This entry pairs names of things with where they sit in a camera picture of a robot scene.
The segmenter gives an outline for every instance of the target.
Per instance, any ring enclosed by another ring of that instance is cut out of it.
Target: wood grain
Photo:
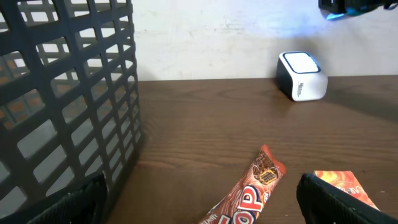
[[[334,77],[295,103],[273,79],[140,82],[146,145],[108,223],[196,223],[262,144],[287,167],[257,223],[304,223],[295,191],[314,170],[352,170],[398,218],[398,76]]]

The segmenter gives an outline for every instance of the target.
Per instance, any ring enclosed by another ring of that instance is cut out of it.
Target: black object
[[[71,185],[1,219],[0,224],[98,224],[101,223],[106,196],[104,175],[91,174],[82,183]]]
[[[6,170],[0,200],[11,192],[23,195],[22,203],[5,215],[56,192],[59,187],[51,190],[59,180],[64,187],[96,170],[106,177],[108,213],[139,155],[143,136],[132,3],[72,2],[0,1],[5,20],[0,21],[0,169]],[[35,21],[33,13],[46,15],[47,21]],[[112,28],[113,34],[104,35],[102,29]],[[95,36],[83,36],[87,29]],[[46,51],[45,44],[57,52]],[[108,52],[115,45],[117,53]],[[90,66],[91,59],[102,67]],[[23,144],[35,131],[39,137]],[[92,142],[96,150],[81,160]],[[61,163],[39,180],[35,169],[60,147]],[[64,174],[70,174],[68,182]]]
[[[307,224],[398,223],[314,174],[303,174],[297,186],[297,201]]]
[[[320,9],[327,10],[330,13],[358,16],[379,6],[389,9],[391,4],[397,2],[397,0],[318,0],[318,5]]]

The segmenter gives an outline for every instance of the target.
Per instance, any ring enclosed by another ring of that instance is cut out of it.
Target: snack packet
[[[253,224],[285,173],[285,165],[275,160],[263,145],[238,183],[199,224]]]
[[[346,192],[354,198],[362,201],[363,203],[378,208],[368,197],[365,190],[362,188],[359,181],[356,179],[351,171],[315,171],[314,174],[320,179],[328,182],[336,188]]]

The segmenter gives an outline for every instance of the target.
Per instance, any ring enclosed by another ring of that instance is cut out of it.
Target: lattice grid
[[[0,218],[103,172],[142,141],[132,4],[0,1]]]

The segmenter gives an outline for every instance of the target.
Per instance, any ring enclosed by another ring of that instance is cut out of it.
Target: brand logo
[[[298,82],[297,97],[300,97],[301,91],[303,90],[304,83]]]
[[[210,215],[210,217],[208,219],[203,220],[202,222],[200,222],[200,224],[210,224],[211,221],[216,220],[216,218],[217,218],[217,215],[216,214],[212,214],[212,215]]]

